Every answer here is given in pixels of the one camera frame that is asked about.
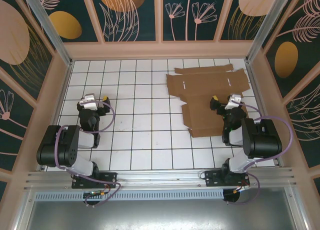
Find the brown cardboard paper box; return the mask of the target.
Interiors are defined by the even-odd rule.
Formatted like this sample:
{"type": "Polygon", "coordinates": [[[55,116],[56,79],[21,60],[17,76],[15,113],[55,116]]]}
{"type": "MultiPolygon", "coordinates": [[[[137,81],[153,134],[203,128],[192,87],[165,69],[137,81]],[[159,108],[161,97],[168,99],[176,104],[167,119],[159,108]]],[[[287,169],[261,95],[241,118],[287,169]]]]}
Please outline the brown cardboard paper box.
{"type": "Polygon", "coordinates": [[[223,117],[210,108],[212,97],[227,103],[228,96],[242,95],[250,89],[244,69],[233,71],[233,65],[175,68],[166,75],[168,93],[179,97],[183,124],[194,138],[221,136],[223,117]]]}

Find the grey metal sheet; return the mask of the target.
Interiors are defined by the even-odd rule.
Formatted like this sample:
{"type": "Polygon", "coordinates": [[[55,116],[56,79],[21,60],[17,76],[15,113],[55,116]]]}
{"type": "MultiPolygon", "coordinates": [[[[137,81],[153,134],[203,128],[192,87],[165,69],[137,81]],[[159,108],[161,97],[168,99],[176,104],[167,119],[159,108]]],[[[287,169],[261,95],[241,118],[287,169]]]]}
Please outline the grey metal sheet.
{"type": "Polygon", "coordinates": [[[248,204],[221,199],[23,203],[16,230],[312,230],[290,188],[263,188],[248,204]]]}

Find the aluminium side rail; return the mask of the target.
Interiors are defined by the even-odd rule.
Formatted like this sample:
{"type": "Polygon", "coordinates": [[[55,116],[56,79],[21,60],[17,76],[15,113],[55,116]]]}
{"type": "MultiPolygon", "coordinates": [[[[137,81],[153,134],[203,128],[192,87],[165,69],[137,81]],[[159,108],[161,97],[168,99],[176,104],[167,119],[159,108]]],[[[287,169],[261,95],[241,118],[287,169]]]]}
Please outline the aluminium side rail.
{"type": "MultiPolygon", "coordinates": [[[[246,66],[246,69],[247,69],[247,73],[248,73],[248,77],[249,77],[249,80],[250,80],[251,88],[252,88],[253,93],[254,93],[255,103],[257,105],[257,109],[260,111],[262,116],[266,116],[268,113],[265,110],[264,100],[262,98],[262,94],[261,94],[261,91],[260,91],[259,84],[257,82],[256,75],[254,73],[254,69],[253,69],[253,67],[251,66],[250,63],[246,63],[245,66],[246,66]]],[[[281,166],[281,163],[279,162],[279,160],[277,158],[274,158],[272,160],[264,160],[264,161],[261,161],[261,162],[257,162],[256,166],[257,167],[267,167],[267,168],[270,168],[270,167],[276,167],[277,168],[277,167],[281,166]]]]}
{"type": "Polygon", "coordinates": [[[34,162],[37,164],[38,150],[50,125],[57,125],[59,111],[70,80],[73,65],[66,66],[61,60],[54,59],[37,102],[36,128],[34,133],[34,162]]]}

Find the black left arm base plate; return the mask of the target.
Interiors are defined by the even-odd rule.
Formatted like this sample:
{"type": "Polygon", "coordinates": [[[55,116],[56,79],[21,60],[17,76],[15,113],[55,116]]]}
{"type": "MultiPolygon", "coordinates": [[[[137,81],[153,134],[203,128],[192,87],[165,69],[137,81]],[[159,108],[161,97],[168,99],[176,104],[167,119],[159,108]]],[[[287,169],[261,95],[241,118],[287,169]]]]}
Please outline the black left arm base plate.
{"type": "MultiPolygon", "coordinates": [[[[72,175],[72,189],[104,189],[106,186],[101,182],[91,181],[84,179],[83,177],[72,175]]],[[[117,181],[116,172],[100,172],[94,173],[89,178],[96,179],[103,182],[111,182],[109,187],[114,189],[116,187],[115,182],[117,181]]]]}

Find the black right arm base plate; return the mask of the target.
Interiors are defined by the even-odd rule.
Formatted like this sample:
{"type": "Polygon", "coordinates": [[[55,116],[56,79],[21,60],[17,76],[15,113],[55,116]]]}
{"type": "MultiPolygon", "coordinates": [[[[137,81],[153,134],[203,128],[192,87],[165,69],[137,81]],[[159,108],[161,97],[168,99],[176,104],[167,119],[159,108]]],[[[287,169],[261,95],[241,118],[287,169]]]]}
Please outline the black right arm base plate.
{"type": "Polygon", "coordinates": [[[240,187],[250,185],[249,176],[246,173],[223,173],[221,169],[205,171],[204,180],[207,187],[240,187]]]}

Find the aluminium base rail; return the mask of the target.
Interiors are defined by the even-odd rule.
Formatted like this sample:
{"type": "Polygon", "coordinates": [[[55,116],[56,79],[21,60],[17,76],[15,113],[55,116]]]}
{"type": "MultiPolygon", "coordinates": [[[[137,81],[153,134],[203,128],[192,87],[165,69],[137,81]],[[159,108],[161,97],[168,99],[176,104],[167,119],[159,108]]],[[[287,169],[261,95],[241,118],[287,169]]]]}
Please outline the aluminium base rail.
{"type": "MultiPolygon", "coordinates": [[[[121,189],[128,190],[193,190],[206,187],[200,178],[204,169],[183,170],[119,170],[117,181],[121,189]]],[[[256,176],[262,188],[291,187],[297,184],[289,167],[253,167],[248,171],[256,176]]],[[[72,178],[65,171],[29,172],[25,190],[63,191],[71,190],[72,178]]]]}

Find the aluminium frame post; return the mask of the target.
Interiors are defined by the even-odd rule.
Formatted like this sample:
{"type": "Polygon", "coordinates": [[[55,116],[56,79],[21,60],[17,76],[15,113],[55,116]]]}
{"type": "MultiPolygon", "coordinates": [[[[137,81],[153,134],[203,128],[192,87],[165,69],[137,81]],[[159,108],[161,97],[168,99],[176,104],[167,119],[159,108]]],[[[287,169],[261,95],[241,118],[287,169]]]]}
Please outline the aluminium frame post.
{"type": "Polygon", "coordinates": [[[245,63],[250,64],[256,55],[258,54],[259,50],[261,49],[262,44],[264,43],[265,39],[267,38],[269,32],[271,31],[272,27],[274,26],[276,20],[278,19],[281,11],[287,4],[288,0],[274,0],[270,10],[268,11],[266,17],[264,18],[254,40],[253,43],[245,57],[245,63]]]}
{"type": "Polygon", "coordinates": [[[44,28],[44,31],[47,33],[48,37],[50,38],[51,42],[55,46],[57,52],[61,56],[64,63],[69,67],[72,63],[72,59],[65,48],[60,36],[58,35],[57,31],[54,28],[54,25],[52,24],[47,12],[42,7],[39,0],[26,0],[31,9],[33,10],[35,16],[41,23],[41,25],[44,28]]]}

